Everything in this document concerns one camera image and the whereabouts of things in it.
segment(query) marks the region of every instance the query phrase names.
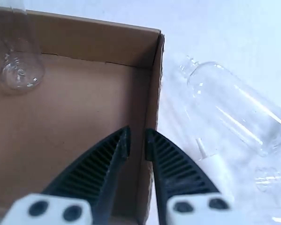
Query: clear plastic bottle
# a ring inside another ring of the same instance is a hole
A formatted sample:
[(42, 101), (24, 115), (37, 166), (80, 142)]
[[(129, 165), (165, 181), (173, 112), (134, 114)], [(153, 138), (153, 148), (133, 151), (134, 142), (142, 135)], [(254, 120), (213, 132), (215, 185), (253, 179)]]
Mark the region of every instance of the clear plastic bottle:
[(281, 148), (279, 107), (216, 62), (188, 60), (181, 70), (187, 79), (187, 112), (196, 110), (219, 131), (225, 130), (226, 138), (237, 137), (260, 156)]
[(0, 42), (5, 48), (4, 62), (0, 65), (0, 82), (4, 89), (18, 93), (36, 87), (45, 69), (21, 0), (0, 0)]

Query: black ridged surface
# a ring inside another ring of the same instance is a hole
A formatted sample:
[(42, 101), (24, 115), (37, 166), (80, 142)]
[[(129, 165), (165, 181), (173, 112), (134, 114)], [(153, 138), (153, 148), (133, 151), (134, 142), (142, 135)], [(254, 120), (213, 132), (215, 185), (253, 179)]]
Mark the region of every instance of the black ridged surface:
[(145, 131), (145, 158), (153, 163), (161, 225), (166, 225), (166, 203), (170, 197), (218, 192), (190, 157), (153, 129)]
[(106, 137), (68, 166), (42, 192), (87, 200), (93, 223), (107, 224), (117, 185), (117, 173), (130, 151), (130, 128)]

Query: white surface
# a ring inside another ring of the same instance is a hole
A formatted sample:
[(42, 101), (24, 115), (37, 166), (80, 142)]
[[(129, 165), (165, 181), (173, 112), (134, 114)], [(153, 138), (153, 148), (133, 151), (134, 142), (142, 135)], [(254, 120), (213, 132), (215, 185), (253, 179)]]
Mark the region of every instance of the white surface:
[[(281, 107), (281, 0), (25, 0), (27, 9), (161, 29), (175, 55), (216, 61)], [(165, 100), (161, 94), (160, 104)], [(158, 130), (177, 145), (162, 107)], [(148, 225), (157, 224), (152, 201)]]
[[(229, 209), (218, 210), (209, 207), (212, 199), (225, 201)], [(177, 212), (175, 204), (185, 202), (193, 207), (192, 212)], [(232, 203), (221, 194), (201, 195), (176, 195), (167, 202), (167, 224), (168, 225), (250, 225), (245, 216), (233, 208)]]
[[(48, 202), (44, 214), (30, 216), (29, 208), (38, 201)], [(64, 210), (70, 206), (80, 206), (82, 214), (79, 219), (68, 222), (63, 219)], [(92, 225), (92, 215), (86, 200), (56, 197), (52, 195), (29, 194), (13, 203), (0, 225)]]

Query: brown cardboard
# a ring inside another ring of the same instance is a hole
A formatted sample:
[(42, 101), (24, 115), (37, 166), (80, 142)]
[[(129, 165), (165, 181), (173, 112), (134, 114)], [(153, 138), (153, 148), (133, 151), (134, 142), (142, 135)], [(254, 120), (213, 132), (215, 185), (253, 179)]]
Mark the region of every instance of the brown cardboard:
[(112, 221), (143, 224), (151, 165), (145, 127), (156, 127), (164, 38), (159, 30), (29, 11), (46, 75), (34, 91), (0, 87), (0, 208), (40, 192), (96, 142), (130, 125)]

